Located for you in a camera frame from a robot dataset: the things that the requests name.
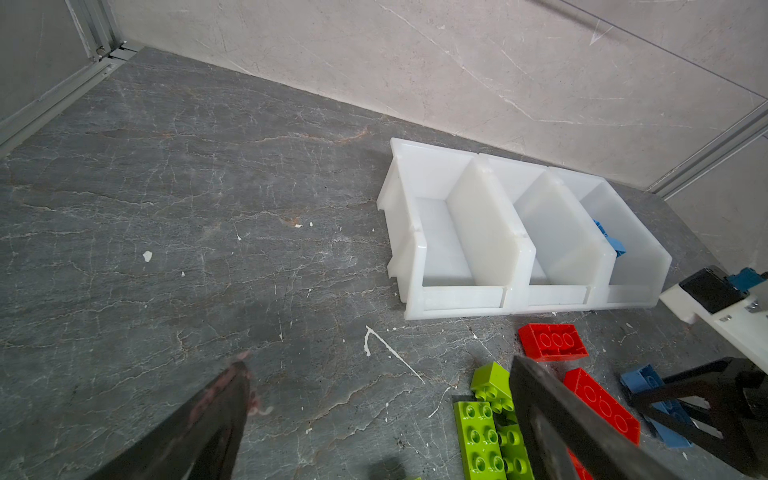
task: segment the red lego brick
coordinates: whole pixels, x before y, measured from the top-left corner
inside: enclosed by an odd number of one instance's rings
[[[578,461],[578,458],[576,458],[570,450],[568,450],[568,454],[571,456],[571,461],[574,463],[574,467],[576,467],[576,474],[578,475],[580,480],[592,480],[592,475],[589,475],[589,472],[587,472],[587,469],[584,468],[584,466],[581,464],[581,462]]]
[[[575,369],[566,373],[563,383],[630,442],[635,445],[640,444],[640,421],[595,382],[584,369]]]
[[[589,356],[576,327],[570,323],[529,323],[520,330],[525,355],[537,362],[558,362]]]

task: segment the blue lego brick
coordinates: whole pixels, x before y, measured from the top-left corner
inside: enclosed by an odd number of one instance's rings
[[[744,293],[749,292],[750,288],[755,285],[760,285],[762,282],[766,281],[766,279],[762,278],[758,272],[751,268],[743,268],[736,275],[727,276],[726,280],[728,280],[728,283],[733,285],[736,290]]]
[[[616,258],[621,257],[622,255],[624,255],[627,252],[627,248],[624,246],[624,244],[622,242],[620,242],[619,240],[616,240],[613,237],[609,237],[608,236],[608,234],[605,232],[605,229],[603,228],[603,226],[600,225],[600,222],[598,222],[594,218],[592,219],[592,221],[594,222],[595,225],[598,226],[598,228],[603,233],[603,235],[605,235],[605,240],[608,240],[608,243],[610,243],[611,246],[614,248],[614,250],[616,250]]]
[[[621,375],[621,383],[626,386],[630,392],[638,393],[648,389],[655,389],[658,386],[662,386],[664,381],[654,370],[651,365],[646,365],[641,369],[633,370]],[[679,422],[685,422],[689,425],[693,425],[693,420],[690,419],[686,411],[680,405],[677,400],[667,400],[665,402],[654,403],[654,408],[663,413],[672,415]],[[661,441],[671,449],[682,449],[692,446],[692,443],[679,433],[671,430],[659,422],[645,417],[656,429],[656,432],[661,437]]]

